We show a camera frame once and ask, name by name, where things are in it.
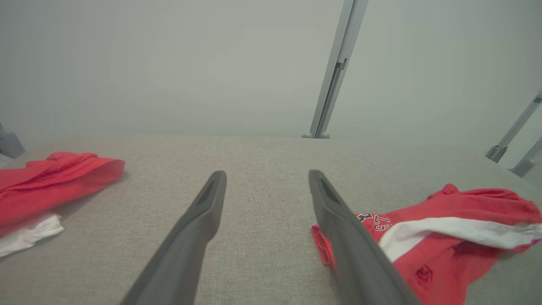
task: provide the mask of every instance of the red cloth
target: red cloth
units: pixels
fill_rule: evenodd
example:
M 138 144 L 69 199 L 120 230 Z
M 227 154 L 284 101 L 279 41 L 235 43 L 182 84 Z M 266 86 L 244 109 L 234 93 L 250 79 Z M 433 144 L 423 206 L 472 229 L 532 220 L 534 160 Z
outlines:
M 0 170 L 0 237 L 54 207 L 104 189 L 120 178 L 124 164 L 91 153 L 55 152 L 26 168 Z
M 505 189 L 446 185 L 421 204 L 356 216 L 423 304 L 462 304 L 468 284 L 504 251 L 523 252 L 542 238 L 536 205 Z M 329 240 L 317 225 L 312 235 L 337 272 Z

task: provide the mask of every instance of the white wall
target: white wall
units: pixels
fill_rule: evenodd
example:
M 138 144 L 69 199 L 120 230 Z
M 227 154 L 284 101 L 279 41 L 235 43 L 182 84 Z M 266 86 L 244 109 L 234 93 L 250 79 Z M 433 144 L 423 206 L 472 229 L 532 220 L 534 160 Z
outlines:
M 84 135 L 301 137 L 342 0 L 3 0 L 0 122 Z
M 327 131 L 485 155 L 542 90 L 541 16 L 540 0 L 370 0 Z M 541 136 L 538 112 L 503 165 Z

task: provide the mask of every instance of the upholstered surface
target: upholstered surface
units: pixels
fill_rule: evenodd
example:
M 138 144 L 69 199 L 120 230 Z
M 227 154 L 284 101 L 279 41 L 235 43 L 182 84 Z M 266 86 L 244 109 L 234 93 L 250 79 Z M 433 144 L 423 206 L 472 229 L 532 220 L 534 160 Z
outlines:
M 355 212 L 385 213 L 453 183 L 460 190 L 540 191 L 470 151 L 297 138 L 136 137 L 44 145 L 126 161 L 102 192 L 56 210 L 65 231 L 0 259 L 1 304 L 115 304 L 209 175 L 225 170 L 220 228 L 208 244 L 196 303 L 335 303 L 336 284 L 310 234 L 308 171 L 322 170 Z M 502 259 L 472 284 L 469 304 L 538 304 L 542 248 Z

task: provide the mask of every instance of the white stripe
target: white stripe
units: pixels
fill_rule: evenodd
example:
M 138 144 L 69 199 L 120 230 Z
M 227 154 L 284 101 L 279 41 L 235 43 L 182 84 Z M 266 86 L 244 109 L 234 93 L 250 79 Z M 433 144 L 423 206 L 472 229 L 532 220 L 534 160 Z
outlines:
M 395 224 L 378 244 L 394 262 L 433 232 L 495 248 L 514 249 L 542 238 L 542 224 L 508 226 L 458 217 L 425 218 Z

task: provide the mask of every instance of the printed number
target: printed number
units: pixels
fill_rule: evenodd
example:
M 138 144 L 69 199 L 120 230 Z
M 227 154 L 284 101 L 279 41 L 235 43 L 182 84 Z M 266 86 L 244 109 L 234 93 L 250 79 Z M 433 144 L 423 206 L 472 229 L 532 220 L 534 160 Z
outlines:
M 358 214 L 358 220 L 360 223 L 362 223 L 367 218 L 372 218 L 372 214 L 367 214 L 367 213 Z
M 386 221 L 387 223 L 390 222 L 388 218 L 375 215 L 375 230 L 376 231 L 386 231 L 387 229 L 391 228 L 392 225 L 381 225 L 380 221 Z

